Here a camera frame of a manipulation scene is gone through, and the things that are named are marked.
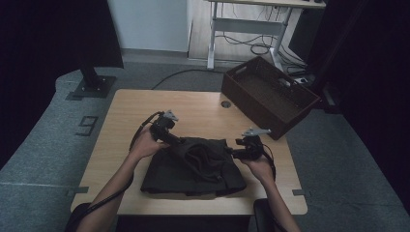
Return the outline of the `person's right hand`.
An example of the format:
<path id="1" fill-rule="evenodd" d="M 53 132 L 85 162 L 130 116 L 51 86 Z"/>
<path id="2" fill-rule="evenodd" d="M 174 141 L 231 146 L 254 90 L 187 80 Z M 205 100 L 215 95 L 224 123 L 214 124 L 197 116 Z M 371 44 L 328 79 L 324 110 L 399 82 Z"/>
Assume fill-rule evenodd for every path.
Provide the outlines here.
<path id="1" fill-rule="evenodd" d="M 265 158 L 260 158 L 257 160 L 242 160 L 253 176 L 264 186 L 271 185 L 275 182 L 273 170 L 268 160 Z"/>

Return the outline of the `dark grey garment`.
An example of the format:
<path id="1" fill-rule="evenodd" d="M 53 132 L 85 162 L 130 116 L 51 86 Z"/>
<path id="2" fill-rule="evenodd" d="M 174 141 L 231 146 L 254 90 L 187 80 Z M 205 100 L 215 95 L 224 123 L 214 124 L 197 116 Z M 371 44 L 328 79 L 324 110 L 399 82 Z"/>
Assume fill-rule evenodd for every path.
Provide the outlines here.
<path id="1" fill-rule="evenodd" d="M 184 137 L 153 155 L 140 190 L 186 196 L 239 192 L 247 184 L 227 150 L 225 139 Z"/>

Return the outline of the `white frame desk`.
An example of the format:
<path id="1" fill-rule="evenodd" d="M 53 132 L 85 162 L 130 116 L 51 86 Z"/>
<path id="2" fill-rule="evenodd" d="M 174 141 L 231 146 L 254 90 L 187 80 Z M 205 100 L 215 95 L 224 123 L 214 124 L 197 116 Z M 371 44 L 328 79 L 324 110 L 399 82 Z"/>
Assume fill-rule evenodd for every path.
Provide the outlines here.
<path id="1" fill-rule="evenodd" d="M 274 65 L 282 69 L 279 60 L 278 51 L 283 40 L 289 18 L 294 9 L 319 9 L 324 10 L 326 4 L 323 0 L 207 0 L 211 3 L 211 38 L 208 47 L 207 69 L 212 70 L 215 67 L 215 37 L 217 32 L 233 32 L 245 34 L 259 34 L 277 36 L 276 44 L 269 49 L 269 54 Z M 286 14 L 283 21 L 260 21 L 249 19 L 234 19 L 218 17 L 218 5 L 224 3 L 252 5 L 252 6 L 270 6 L 286 8 Z"/>

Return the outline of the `black stand base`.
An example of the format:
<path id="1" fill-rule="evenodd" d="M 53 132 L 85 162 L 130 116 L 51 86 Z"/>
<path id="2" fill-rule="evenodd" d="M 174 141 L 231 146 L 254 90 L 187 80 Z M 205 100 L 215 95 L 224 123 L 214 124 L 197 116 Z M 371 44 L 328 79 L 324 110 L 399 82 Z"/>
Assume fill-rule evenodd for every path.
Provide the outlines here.
<path id="1" fill-rule="evenodd" d="M 340 114 L 340 91 L 330 82 L 321 91 L 321 106 L 326 113 Z"/>

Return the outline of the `black stand with base plate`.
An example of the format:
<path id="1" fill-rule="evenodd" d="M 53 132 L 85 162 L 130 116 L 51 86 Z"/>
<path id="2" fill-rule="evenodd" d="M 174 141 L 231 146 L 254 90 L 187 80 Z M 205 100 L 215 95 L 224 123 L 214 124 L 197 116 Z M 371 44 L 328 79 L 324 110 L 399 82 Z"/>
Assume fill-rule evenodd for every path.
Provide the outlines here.
<path id="1" fill-rule="evenodd" d="M 116 77 L 109 75 L 98 75 L 93 66 L 86 63 L 80 64 L 82 80 L 73 92 L 70 92 L 71 100 L 82 100 L 83 98 L 105 99 Z"/>

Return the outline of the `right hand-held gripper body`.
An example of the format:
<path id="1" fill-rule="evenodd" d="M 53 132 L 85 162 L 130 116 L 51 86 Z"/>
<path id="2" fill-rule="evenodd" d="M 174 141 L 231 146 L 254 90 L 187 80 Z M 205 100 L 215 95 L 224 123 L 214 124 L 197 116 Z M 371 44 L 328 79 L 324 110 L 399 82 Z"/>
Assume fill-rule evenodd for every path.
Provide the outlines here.
<path id="1" fill-rule="evenodd" d="M 270 130 L 252 128 L 244 131 L 242 141 L 245 151 L 242 154 L 242 160 L 258 160 L 261 156 L 271 160 L 271 156 L 265 151 L 264 144 L 260 139 L 261 134 L 268 134 L 270 132 Z"/>

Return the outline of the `brown woven basket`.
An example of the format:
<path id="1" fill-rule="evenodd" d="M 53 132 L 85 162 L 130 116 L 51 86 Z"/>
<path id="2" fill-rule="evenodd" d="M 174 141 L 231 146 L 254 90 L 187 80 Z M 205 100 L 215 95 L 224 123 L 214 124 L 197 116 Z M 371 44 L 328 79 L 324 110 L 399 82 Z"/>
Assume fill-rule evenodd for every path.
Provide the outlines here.
<path id="1" fill-rule="evenodd" d="M 224 73 L 221 92 L 255 125 L 279 140 L 308 116 L 320 98 L 262 57 Z"/>

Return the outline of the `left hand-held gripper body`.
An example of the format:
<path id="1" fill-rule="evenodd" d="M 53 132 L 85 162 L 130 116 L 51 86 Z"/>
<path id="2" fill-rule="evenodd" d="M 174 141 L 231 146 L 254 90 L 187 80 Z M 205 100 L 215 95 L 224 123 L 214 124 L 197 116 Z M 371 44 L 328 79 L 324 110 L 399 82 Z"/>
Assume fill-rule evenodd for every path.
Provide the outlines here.
<path id="1" fill-rule="evenodd" d="M 171 110 L 161 112 L 159 117 L 152 123 L 150 132 L 155 140 L 161 140 L 166 142 L 165 139 L 168 135 L 174 135 L 170 130 L 175 126 L 178 118 L 173 114 Z"/>

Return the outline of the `person's left hand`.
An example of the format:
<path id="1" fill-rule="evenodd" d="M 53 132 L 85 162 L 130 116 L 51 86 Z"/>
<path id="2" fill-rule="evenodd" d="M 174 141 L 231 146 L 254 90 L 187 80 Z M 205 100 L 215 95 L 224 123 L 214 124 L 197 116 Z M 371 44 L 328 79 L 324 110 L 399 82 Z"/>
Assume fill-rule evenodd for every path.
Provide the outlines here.
<path id="1" fill-rule="evenodd" d="M 143 158 L 154 155 L 160 149 L 167 148 L 168 144 L 164 142 L 157 142 L 149 127 L 145 127 L 136 140 L 134 141 L 132 148 L 129 152 L 129 157 L 132 160 L 140 161 Z"/>

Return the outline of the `black curtain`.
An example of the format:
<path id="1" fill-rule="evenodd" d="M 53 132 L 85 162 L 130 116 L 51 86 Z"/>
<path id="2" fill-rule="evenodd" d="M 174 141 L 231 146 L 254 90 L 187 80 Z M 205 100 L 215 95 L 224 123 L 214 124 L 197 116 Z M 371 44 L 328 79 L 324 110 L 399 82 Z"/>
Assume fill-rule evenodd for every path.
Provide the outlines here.
<path id="1" fill-rule="evenodd" d="M 122 66 L 107 0 L 0 0 L 0 169 L 43 115 L 57 78 Z"/>
<path id="2" fill-rule="evenodd" d="M 410 0 L 326 0 L 308 57 L 410 214 Z"/>

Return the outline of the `black computer case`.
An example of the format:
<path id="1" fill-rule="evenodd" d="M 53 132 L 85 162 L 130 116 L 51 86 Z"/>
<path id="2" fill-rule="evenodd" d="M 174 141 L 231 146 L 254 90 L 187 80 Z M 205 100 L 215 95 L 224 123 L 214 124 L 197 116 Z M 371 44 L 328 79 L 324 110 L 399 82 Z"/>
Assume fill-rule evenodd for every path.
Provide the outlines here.
<path id="1" fill-rule="evenodd" d="M 295 26 L 289 48 L 303 61 L 307 61 L 321 21 L 319 10 L 303 9 Z"/>

